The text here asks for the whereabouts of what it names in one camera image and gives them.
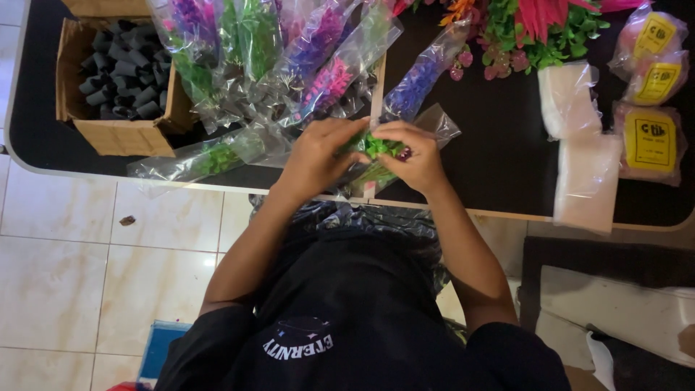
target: person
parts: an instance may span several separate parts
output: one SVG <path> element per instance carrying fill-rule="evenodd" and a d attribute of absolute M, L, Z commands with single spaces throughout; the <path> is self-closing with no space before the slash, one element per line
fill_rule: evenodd
<path fill-rule="evenodd" d="M 365 161 L 338 151 L 367 125 L 314 121 L 297 139 L 215 270 L 198 319 L 170 344 L 155 390 L 570 390 L 559 356 L 519 327 L 502 268 L 430 134 L 405 122 L 373 132 L 411 149 L 405 161 L 378 159 L 430 206 L 467 344 L 406 246 L 355 228 L 286 237 L 304 203 Z"/>

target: white tile floor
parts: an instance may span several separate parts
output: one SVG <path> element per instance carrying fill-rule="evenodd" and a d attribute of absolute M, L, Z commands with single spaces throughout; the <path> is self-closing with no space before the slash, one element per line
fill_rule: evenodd
<path fill-rule="evenodd" d="M 22 0 L 0 0 L 0 119 L 22 8 Z M 179 189 L 149 200 L 130 183 L 37 175 L 0 155 L 0 390 L 104 391 L 132 381 L 149 325 L 195 319 L 250 209 L 239 193 Z M 118 223 L 130 215 L 133 225 Z M 517 277 L 513 287 L 527 232 L 601 239 L 550 223 L 475 224 Z M 694 237 L 695 227 L 608 239 L 695 248 Z M 445 317 L 463 321 L 453 289 L 437 302 Z"/>

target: blue mat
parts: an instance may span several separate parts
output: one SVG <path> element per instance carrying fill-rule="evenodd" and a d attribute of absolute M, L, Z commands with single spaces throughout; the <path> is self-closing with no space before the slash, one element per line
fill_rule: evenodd
<path fill-rule="evenodd" d="M 169 343 L 176 338 L 183 337 L 191 324 L 173 321 L 154 321 L 149 328 L 149 338 L 142 355 L 138 381 L 150 383 L 154 387 L 159 378 L 164 361 L 167 359 Z"/>

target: sticker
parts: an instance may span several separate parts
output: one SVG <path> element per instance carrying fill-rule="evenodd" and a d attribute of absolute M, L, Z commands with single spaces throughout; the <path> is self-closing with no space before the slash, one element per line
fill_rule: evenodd
<path fill-rule="evenodd" d="M 680 76 L 680 64 L 653 63 L 649 65 L 642 87 L 633 100 L 637 104 L 660 104 L 669 96 L 671 88 Z"/>
<path fill-rule="evenodd" d="M 659 53 L 676 34 L 676 26 L 657 13 L 649 13 L 644 20 L 642 31 L 637 36 L 635 58 L 641 58 L 645 51 Z"/>
<path fill-rule="evenodd" d="M 670 173 L 676 165 L 676 124 L 671 117 L 641 110 L 625 116 L 625 160 L 631 168 Z"/>

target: black t-shirt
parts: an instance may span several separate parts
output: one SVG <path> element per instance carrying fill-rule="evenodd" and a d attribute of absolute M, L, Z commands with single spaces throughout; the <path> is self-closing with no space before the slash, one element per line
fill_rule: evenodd
<path fill-rule="evenodd" d="M 202 315 L 156 390 L 570 390 L 558 355 L 517 326 L 457 343 L 415 261 L 373 237 L 315 242 L 261 302 Z"/>

